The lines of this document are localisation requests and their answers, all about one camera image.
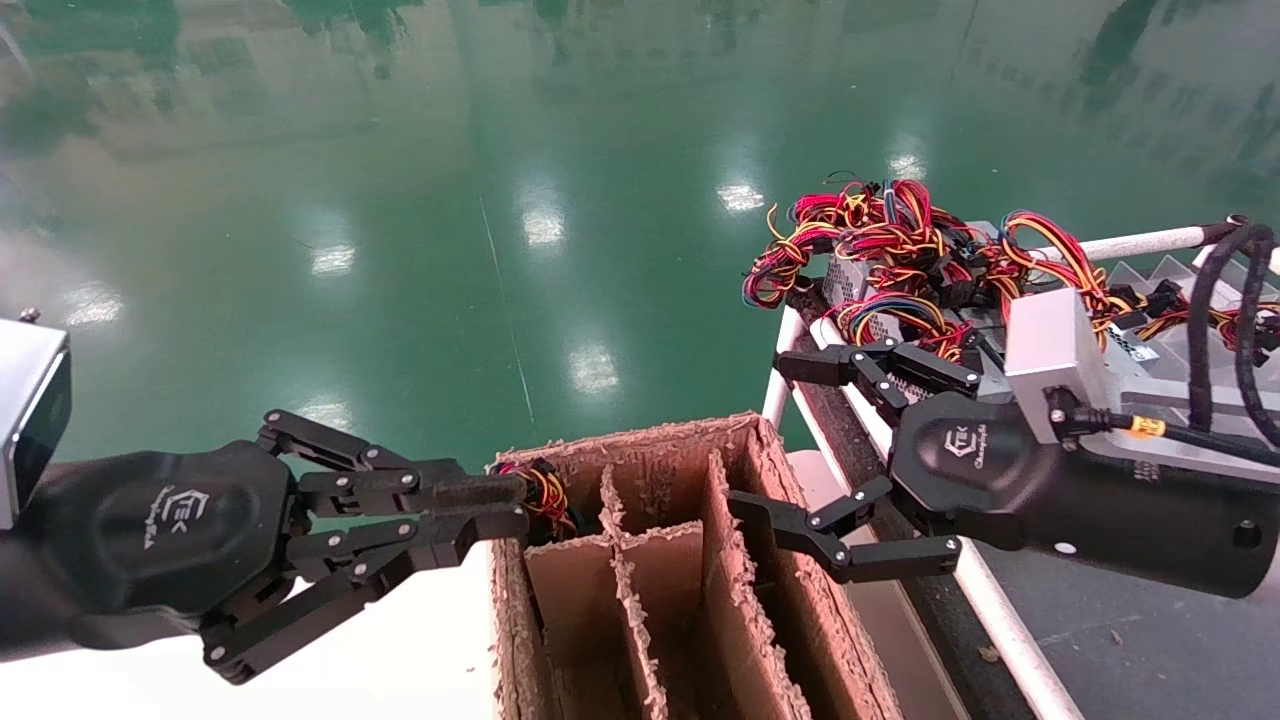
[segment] cardboard box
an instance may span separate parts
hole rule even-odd
[[[901,719],[844,588],[728,512],[730,488],[804,502],[758,415],[499,460],[534,457],[604,529],[494,544],[502,720]]]

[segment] robotic arm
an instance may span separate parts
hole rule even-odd
[[[893,429],[886,475],[812,514],[748,493],[733,512],[838,579],[950,573],[959,534],[1222,597],[1280,588],[1280,452],[1110,411],[1190,398],[1181,383],[1112,372],[1074,290],[1015,301],[1005,350],[1012,398],[986,402],[978,373],[890,338],[780,354],[788,380],[852,384],[876,406]],[[913,404],[892,378],[933,395]],[[1245,415],[1240,391],[1211,395],[1213,411]],[[1280,397],[1257,395],[1280,418]],[[879,498],[924,537],[841,543]]]
[[[529,533],[518,475],[411,461],[283,410],[256,441],[46,471],[70,410],[65,334],[3,320],[0,334],[0,396],[20,397],[0,418],[0,662],[198,634],[205,664],[242,684],[413,573]],[[324,470],[296,478],[284,455]],[[394,519],[311,532],[361,515]],[[291,596],[298,579],[312,584]]]

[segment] green epoxy floor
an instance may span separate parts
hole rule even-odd
[[[756,407],[751,205],[829,170],[1082,237],[1267,215],[1277,13],[1069,5],[6,4],[0,309],[74,332],[63,457],[283,406],[477,466]]]

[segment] black cable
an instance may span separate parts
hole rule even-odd
[[[1244,411],[1253,420],[1253,425],[1258,428],[1262,437],[1267,438],[1267,442],[1280,446],[1280,425],[1276,425],[1271,414],[1262,405],[1253,366],[1258,301],[1262,297],[1262,286],[1267,279],[1271,251],[1276,246],[1276,233],[1268,225],[1249,225],[1249,243],[1245,249],[1249,254],[1249,269],[1244,275],[1244,287],[1240,290],[1243,296],[1240,313],[1235,318],[1235,384],[1240,388],[1240,401],[1244,405]]]
[[[1071,415],[1073,433],[1097,433],[1102,430],[1132,430],[1149,437],[1162,437],[1175,442],[1194,445],[1204,450],[1213,450],[1222,455],[1252,460],[1261,465],[1280,468],[1280,452],[1251,445],[1234,436],[1224,436],[1170,425],[1164,420],[1134,416],[1124,413],[1111,413],[1108,410],[1079,409]]]
[[[1187,400],[1190,407],[1188,423],[1194,430],[1208,432],[1213,423],[1213,383],[1208,373],[1208,315],[1210,304],[1213,300],[1213,286],[1217,284],[1217,278],[1231,260],[1231,255],[1244,247],[1253,227],[1238,228],[1215,245],[1208,258],[1204,259],[1204,265],[1197,273],[1196,286],[1192,288],[1190,309],[1187,314],[1187,354],[1189,355],[1190,375],[1187,380]]]
[[[1196,447],[1203,447],[1204,450],[1216,450],[1222,455],[1240,457],[1242,460],[1252,460],[1271,468],[1280,468],[1280,452],[1235,441],[1231,436],[1202,433],[1190,428],[1166,425],[1164,437],[1184,442],[1187,445],[1194,445]]]

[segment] metal casing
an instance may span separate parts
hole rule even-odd
[[[69,379],[65,331],[0,320],[0,530],[13,528],[38,479],[38,473],[23,471],[24,441],[36,439],[51,452],[67,427]],[[44,437],[32,438],[35,429]]]

